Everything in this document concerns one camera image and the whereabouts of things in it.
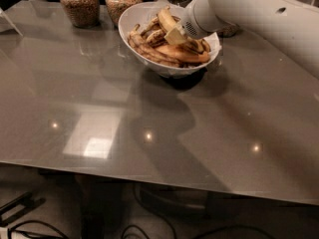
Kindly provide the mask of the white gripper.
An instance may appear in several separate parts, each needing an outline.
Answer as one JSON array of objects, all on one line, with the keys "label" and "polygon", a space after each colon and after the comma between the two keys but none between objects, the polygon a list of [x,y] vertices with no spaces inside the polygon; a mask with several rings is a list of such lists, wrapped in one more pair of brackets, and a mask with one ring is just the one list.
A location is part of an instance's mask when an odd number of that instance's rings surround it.
[{"label": "white gripper", "polygon": [[207,0],[192,0],[180,14],[179,24],[182,28],[174,27],[164,38],[170,45],[180,45],[187,41],[187,36],[203,38],[213,32],[213,17]]}]

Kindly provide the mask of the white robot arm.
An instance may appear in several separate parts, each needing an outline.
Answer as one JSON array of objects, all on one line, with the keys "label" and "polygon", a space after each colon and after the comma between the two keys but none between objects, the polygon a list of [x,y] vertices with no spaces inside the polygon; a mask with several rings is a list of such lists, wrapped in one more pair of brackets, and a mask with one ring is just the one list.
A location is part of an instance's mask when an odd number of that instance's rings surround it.
[{"label": "white robot arm", "polygon": [[263,37],[319,78],[319,8],[297,0],[192,0],[168,30],[168,41],[203,38],[227,24]]}]

